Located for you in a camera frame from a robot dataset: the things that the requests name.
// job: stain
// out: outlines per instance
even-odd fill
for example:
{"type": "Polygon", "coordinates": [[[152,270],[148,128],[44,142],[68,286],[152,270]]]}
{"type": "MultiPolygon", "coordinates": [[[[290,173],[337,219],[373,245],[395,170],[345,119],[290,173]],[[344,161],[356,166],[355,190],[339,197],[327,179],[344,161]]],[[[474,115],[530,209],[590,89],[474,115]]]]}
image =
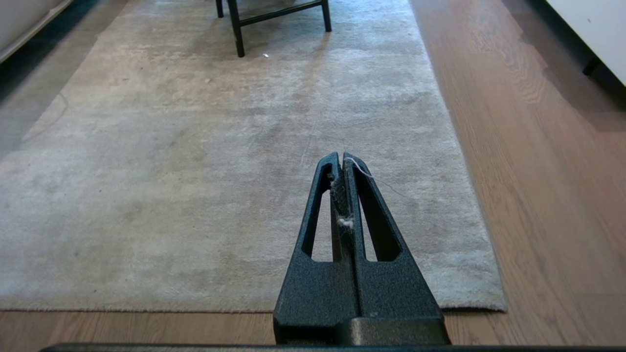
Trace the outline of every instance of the stain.
{"type": "Polygon", "coordinates": [[[181,139],[183,136],[185,136],[187,134],[187,131],[189,131],[188,128],[180,131],[178,135],[176,136],[176,139],[174,139],[174,141],[170,143],[170,148],[176,147],[176,145],[178,144],[178,140],[181,139]]]}
{"type": "Polygon", "coordinates": [[[132,204],[125,207],[123,212],[123,218],[125,222],[133,222],[141,216],[144,211],[145,206],[138,201],[133,202],[132,204]]]}
{"type": "Polygon", "coordinates": [[[59,184],[57,184],[56,182],[52,181],[50,183],[48,183],[46,185],[46,192],[49,194],[55,193],[56,190],[59,189],[59,184]]]}

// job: textured black plastic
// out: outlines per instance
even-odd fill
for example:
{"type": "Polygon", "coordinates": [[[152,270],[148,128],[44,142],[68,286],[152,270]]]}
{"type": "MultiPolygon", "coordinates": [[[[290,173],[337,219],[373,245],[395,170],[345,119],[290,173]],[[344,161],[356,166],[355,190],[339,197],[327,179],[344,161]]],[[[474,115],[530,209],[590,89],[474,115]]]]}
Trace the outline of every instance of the textured black plastic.
{"type": "Polygon", "coordinates": [[[374,179],[360,172],[355,162],[370,174],[365,163],[348,153],[344,154],[342,168],[337,153],[324,157],[317,165],[294,254],[274,310],[276,342],[448,344],[437,302],[374,179]],[[310,254],[320,199],[329,189],[334,261],[315,262],[310,254]],[[359,199],[377,262],[366,259],[359,199]],[[351,225],[338,224],[339,219],[351,225]],[[418,332],[419,338],[411,335],[418,332]]]}

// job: white cabinet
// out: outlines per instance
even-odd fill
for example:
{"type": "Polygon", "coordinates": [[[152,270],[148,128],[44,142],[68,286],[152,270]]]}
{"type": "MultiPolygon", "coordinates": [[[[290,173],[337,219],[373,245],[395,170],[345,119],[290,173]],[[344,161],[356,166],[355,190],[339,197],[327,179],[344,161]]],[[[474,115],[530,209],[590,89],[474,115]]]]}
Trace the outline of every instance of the white cabinet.
{"type": "Polygon", "coordinates": [[[626,85],[626,0],[547,0],[626,85]]]}

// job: white thread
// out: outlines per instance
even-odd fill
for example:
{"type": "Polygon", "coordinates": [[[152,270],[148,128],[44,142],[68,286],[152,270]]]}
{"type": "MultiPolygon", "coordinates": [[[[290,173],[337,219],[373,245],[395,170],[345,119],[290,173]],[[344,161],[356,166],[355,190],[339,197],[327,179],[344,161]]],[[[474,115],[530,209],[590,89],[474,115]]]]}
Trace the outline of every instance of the white thread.
{"type": "Polygon", "coordinates": [[[337,224],[341,225],[341,226],[344,226],[344,227],[347,227],[350,230],[352,230],[354,228],[354,221],[352,219],[350,219],[350,218],[344,219],[344,218],[340,217],[340,218],[337,219],[337,224]]]}
{"type": "Polygon", "coordinates": [[[398,194],[400,197],[407,198],[407,199],[410,199],[410,200],[413,200],[413,201],[415,201],[415,200],[416,200],[416,199],[413,199],[413,198],[411,198],[411,197],[408,197],[408,196],[406,196],[406,195],[404,195],[404,194],[402,194],[402,193],[398,192],[395,188],[393,188],[393,187],[392,187],[390,184],[388,184],[387,182],[385,182],[385,181],[383,181],[383,180],[381,180],[381,179],[377,179],[377,178],[375,178],[374,176],[372,176],[372,175],[368,174],[367,172],[363,171],[363,170],[361,169],[361,167],[359,166],[359,163],[357,163],[357,162],[356,162],[356,160],[354,160],[353,158],[351,158],[351,157],[345,157],[345,156],[344,156],[344,159],[345,159],[345,160],[350,160],[350,161],[354,164],[354,166],[356,166],[356,168],[358,168],[358,169],[359,169],[359,171],[360,171],[363,175],[365,175],[365,176],[369,177],[370,179],[373,179],[373,180],[375,180],[375,181],[378,181],[378,182],[380,182],[380,183],[384,184],[385,186],[389,187],[392,191],[394,191],[396,194],[398,194]]]}

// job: black bar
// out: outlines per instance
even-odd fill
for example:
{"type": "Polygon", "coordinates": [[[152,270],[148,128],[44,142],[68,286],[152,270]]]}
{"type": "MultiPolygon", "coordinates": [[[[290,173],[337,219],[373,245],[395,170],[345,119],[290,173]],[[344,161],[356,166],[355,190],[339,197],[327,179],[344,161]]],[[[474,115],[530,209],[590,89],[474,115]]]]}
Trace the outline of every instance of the black bar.
{"type": "Polygon", "coordinates": [[[222,0],[215,0],[215,4],[217,5],[217,17],[224,17],[224,8],[222,6],[222,0]]]}
{"type": "Polygon", "coordinates": [[[626,351],[624,347],[593,346],[210,346],[157,344],[57,344],[41,352],[598,352],[626,351]]]}
{"type": "Polygon", "coordinates": [[[322,1],[322,13],[324,13],[324,26],[327,32],[332,32],[331,27],[331,8],[328,6],[328,0],[322,1]]]}
{"type": "Polygon", "coordinates": [[[282,10],[274,11],[272,13],[266,13],[266,14],[262,14],[256,17],[247,18],[247,19],[244,19],[243,21],[239,21],[239,25],[243,27],[243,26],[247,26],[248,24],[265,21],[266,19],[276,18],[279,16],[314,8],[316,6],[321,6],[321,5],[322,5],[322,0],[313,1],[312,3],[302,4],[302,5],[294,6],[292,8],[282,9],[282,10]]]}
{"type": "Polygon", "coordinates": [[[239,21],[239,9],[237,9],[237,0],[228,0],[228,10],[230,10],[230,22],[233,24],[233,33],[235,33],[235,44],[237,45],[237,55],[240,58],[245,56],[244,39],[241,35],[241,21],[239,21]]]}

